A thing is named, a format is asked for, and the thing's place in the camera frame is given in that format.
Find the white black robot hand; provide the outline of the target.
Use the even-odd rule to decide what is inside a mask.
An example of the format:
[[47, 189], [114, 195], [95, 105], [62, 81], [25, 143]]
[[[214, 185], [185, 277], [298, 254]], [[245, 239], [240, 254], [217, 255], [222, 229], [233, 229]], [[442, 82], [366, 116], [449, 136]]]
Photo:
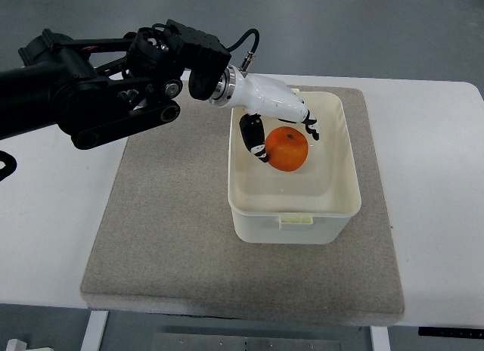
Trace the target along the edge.
[[222, 74], [209, 102], [217, 107], [241, 107], [246, 113], [239, 122], [247, 150], [264, 163], [269, 161], [265, 148], [263, 117], [286, 123], [302, 123], [314, 140], [320, 136], [316, 117], [303, 99], [284, 82], [266, 76], [243, 73], [228, 66]]

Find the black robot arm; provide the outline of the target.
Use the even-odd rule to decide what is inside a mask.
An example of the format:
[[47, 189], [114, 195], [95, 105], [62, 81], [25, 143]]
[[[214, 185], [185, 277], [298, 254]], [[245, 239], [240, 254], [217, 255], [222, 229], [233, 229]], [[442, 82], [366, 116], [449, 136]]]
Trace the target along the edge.
[[18, 53], [23, 66], [1, 74], [1, 137], [57, 125], [80, 150], [172, 122], [183, 72], [206, 100], [231, 59], [216, 36], [173, 20], [121, 39], [43, 30]]

